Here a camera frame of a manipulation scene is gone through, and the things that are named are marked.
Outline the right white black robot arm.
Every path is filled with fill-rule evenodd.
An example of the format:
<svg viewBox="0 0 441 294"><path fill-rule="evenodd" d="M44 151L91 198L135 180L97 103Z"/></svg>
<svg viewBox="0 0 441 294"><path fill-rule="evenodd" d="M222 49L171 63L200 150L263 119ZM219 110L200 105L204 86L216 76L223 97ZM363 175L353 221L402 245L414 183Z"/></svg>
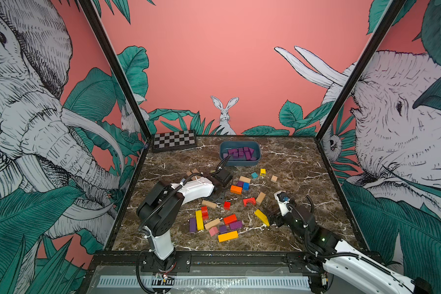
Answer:
<svg viewBox="0 0 441 294"><path fill-rule="evenodd" d="M332 231L318 225L314 204L296 205L285 191L274 193L279 209L268 220L281 227L287 226L294 237L305 246L302 263L311 272L321 274L321 280L310 280L315 294L324 294L330 288L328 275L341 278L366 294L431 294L431 284L422 279L411 279L389 269L360 252Z"/></svg>

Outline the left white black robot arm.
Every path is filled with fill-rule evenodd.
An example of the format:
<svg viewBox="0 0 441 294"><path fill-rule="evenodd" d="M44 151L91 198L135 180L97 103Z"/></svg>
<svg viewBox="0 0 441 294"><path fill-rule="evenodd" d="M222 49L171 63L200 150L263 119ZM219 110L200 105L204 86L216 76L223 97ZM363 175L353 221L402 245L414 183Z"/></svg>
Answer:
<svg viewBox="0 0 441 294"><path fill-rule="evenodd" d="M229 160L230 156L221 160L213 173L204 175L193 171L179 183L158 181L137 208L136 214L140 219L138 231L148 239L159 271L168 272L175 267L175 248L170 229L180 208L225 190L233 180L232 174L225 169Z"/></svg>

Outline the teal plastic storage bin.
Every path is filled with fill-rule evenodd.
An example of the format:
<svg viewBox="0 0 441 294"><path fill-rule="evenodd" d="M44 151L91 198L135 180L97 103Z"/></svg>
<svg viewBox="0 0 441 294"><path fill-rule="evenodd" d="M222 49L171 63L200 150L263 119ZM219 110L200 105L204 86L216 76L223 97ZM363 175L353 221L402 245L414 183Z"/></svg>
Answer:
<svg viewBox="0 0 441 294"><path fill-rule="evenodd" d="M219 158L223 160L227 157L229 160L226 166L255 166L262 157L260 145L251 140L222 142L219 147Z"/></svg>

